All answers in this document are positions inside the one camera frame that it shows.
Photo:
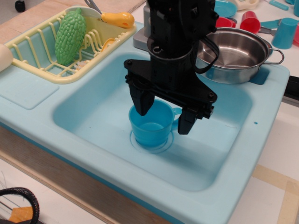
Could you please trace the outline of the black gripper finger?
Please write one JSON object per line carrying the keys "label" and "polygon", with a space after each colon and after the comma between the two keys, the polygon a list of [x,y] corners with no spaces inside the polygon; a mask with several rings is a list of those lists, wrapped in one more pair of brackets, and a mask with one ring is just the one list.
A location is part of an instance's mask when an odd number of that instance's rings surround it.
{"label": "black gripper finger", "polygon": [[149,90],[136,87],[134,84],[129,84],[129,88],[136,111],[139,115],[145,116],[154,103],[155,95]]}
{"label": "black gripper finger", "polygon": [[184,107],[178,120],[178,133],[181,135],[187,135],[192,129],[196,119],[196,111],[191,108]]}

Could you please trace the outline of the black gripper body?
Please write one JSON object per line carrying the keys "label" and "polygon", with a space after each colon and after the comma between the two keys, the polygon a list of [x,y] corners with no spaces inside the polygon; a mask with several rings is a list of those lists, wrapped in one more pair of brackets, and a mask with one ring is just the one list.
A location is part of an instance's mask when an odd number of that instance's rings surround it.
{"label": "black gripper body", "polygon": [[196,56],[189,52],[185,56],[169,59],[151,55],[150,60],[127,59],[124,67],[128,73],[126,83],[149,90],[182,108],[196,111],[197,119],[210,118],[216,94],[197,77],[212,67],[196,67]]}

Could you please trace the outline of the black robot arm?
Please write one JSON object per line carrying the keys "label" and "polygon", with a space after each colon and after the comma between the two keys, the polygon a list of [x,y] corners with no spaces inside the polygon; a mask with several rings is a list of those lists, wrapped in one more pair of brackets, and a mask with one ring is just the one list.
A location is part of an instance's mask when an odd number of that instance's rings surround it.
{"label": "black robot arm", "polygon": [[150,0],[150,60],[128,59],[126,83],[137,112],[144,116],[159,97],[182,108],[178,132],[187,135],[198,119],[209,118],[217,95],[198,74],[212,65],[196,66],[199,43],[216,57],[218,46],[208,38],[216,31],[219,15],[213,0]]}

